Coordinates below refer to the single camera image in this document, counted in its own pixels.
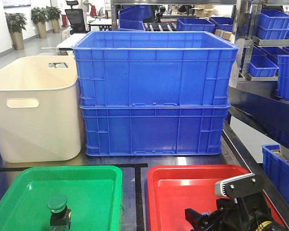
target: desk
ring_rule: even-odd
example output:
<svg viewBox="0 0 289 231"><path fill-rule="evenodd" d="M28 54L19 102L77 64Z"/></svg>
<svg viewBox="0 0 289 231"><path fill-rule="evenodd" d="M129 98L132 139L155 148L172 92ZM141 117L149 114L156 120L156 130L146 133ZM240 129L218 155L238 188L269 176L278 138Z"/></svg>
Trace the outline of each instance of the desk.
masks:
<svg viewBox="0 0 289 231"><path fill-rule="evenodd" d="M81 40L86 34L72 34L69 38L57 45L60 51L71 51L72 46Z"/></svg>
<svg viewBox="0 0 289 231"><path fill-rule="evenodd" d="M98 26L100 30L111 30L111 18L96 18L93 22L89 23L89 30L91 26Z"/></svg>

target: red object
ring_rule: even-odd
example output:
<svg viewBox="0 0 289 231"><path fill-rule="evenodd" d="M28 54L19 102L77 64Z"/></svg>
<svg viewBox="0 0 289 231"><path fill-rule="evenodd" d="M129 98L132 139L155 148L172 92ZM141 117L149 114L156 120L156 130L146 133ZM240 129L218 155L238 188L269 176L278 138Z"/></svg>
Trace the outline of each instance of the red object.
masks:
<svg viewBox="0 0 289 231"><path fill-rule="evenodd" d="M68 27L67 16L65 14L62 15L62 23L63 27Z"/></svg>
<svg viewBox="0 0 289 231"><path fill-rule="evenodd" d="M151 231L189 231L184 210L199 213L217 209L217 181L249 173L235 165L156 166L148 172L148 213ZM273 218L285 225L272 208Z"/></svg>
<svg viewBox="0 0 289 231"><path fill-rule="evenodd" d="M97 11L96 11L96 8L95 8L94 5L91 6L90 16L91 16L92 18L97 16Z"/></svg>

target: crate handle opening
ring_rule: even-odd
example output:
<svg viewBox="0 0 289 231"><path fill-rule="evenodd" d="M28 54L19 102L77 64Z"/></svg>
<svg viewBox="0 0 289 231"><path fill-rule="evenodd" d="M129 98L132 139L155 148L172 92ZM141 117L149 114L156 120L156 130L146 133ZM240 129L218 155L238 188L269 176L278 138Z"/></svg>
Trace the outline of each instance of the crate handle opening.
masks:
<svg viewBox="0 0 289 231"><path fill-rule="evenodd" d="M67 63L48 63L49 68L59 69L59 68L68 68Z"/></svg>
<svg viewBox="0 0 289 231"><path fill-rule="evenodd" d="M7 99L6 105L10 108L32 108L38 107L37 99Z"/></svg>

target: table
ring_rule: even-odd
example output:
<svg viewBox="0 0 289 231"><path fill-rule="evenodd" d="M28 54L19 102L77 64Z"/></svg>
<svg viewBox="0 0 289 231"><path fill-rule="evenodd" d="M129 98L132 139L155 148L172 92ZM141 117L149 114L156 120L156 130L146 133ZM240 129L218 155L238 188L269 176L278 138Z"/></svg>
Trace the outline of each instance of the table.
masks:
<svg viewBox="0 0 289 231"><path fill-rule="evenodd" d="M159 165L241 165L255 174L262 175L267 185L265 192L276 205L277 210L289 224L289 206L276 188L264 175L264 172L252 158L250 153L225 123L222 136L222 153L220 155L200 156L88 156L85 154L85 144L75 158L67 161L7 163L0 156L0 199L7 191L15 177L23 170L35 166L85 166L85 165L115 165L123 172L122 201L122 231L147 230L147 173L150 168Z"/></svg>
<svg viewBox="0 0 289 231"><path fill-rule="evenodd" d="M72 46L76 44L78 41L80 41L85 35L86 35L85 33L72 34L69 38L59 43L57 45L57 48L60 51L71 51Z"/></svg>
<svg viewBox="0 0 289 231"><path fill-rule="evenodd" d="M96 18L93 22L89 23L89 30L91 26L98 26L100 30L111 30L111 18Z"/></svg>

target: stacked blue crates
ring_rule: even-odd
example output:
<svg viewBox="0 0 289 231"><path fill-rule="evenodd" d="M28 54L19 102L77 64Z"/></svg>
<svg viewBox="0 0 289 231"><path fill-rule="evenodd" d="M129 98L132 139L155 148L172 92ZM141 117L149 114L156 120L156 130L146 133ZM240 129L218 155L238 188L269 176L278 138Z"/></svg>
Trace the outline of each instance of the stacked blue crates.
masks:
<svg viewBox="0 0 289 231"><path fill-rule="evenodd" d="M289 100L289 55L278 57L279 77L277 96Z"/></svg>
<svg viewBox="0 0 289 231"><path fill-rule="evenodd" d="M289 15L277 10L262 10L259 15L257 37L285 39L289 31Z"/></svg>
<svg viewBox="0 0 289 231"><path fill-rule="evenodd" d="M88 155L221 153L236 45L208 32L97 31L73 50Z"/></svg>

